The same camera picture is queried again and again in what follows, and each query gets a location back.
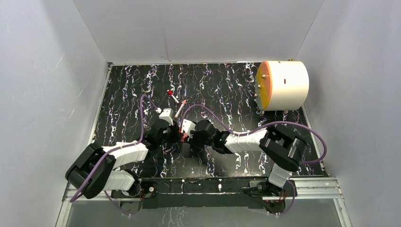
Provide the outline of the pink cardboard box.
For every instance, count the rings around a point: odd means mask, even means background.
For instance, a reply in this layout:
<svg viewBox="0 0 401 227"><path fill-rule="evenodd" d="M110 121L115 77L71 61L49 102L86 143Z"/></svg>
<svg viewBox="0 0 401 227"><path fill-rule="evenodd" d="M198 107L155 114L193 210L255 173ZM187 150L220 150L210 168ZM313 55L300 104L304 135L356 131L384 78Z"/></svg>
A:
<svg viewBox="0 0 401 227"><path fill-rule="evenodd" d="M190 137L190 134L191 134L190 127L191 127L190 123L183 124L183 126L180 129L179 142L186 142L188 140L188 137Z"/></svg>

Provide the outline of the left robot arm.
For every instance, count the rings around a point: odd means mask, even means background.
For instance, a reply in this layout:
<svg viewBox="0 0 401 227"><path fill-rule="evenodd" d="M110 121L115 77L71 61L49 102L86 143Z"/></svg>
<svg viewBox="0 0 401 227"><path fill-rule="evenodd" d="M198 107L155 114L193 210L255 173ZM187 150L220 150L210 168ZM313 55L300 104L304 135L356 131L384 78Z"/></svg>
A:
<svg viewBox="0 0 401 227"><path fill-rule="evenodd" d="M89 144L65 174L66 180L77 189L70 202L79 197L96 197L102 191L120 190L135 197L141 191L139 176L130 170L118 168L133 162L142 162L147 155L168 142L179 139L179 125L175 120L156 120L141 141L118 142L102 147Z"/></svg>

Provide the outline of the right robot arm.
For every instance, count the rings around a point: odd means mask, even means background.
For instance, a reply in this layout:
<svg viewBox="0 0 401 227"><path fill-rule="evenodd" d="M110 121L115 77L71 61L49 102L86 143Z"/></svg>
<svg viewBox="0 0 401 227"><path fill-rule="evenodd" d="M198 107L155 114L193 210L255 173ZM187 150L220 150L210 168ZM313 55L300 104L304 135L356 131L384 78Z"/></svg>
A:
<svg viewBox="0 0 401 227"><path fill-rule="evenodd" d="M182 133L185 135L184 141L198 150L209 146L220 154L242 151L265 153L274 165L264 185L250 186L245 191L254 197L280 195L292 173L298 170L307 150L306 140L281 124L241 135L238 132L220 131L209 120L195 123L185 119Z"/></svg>

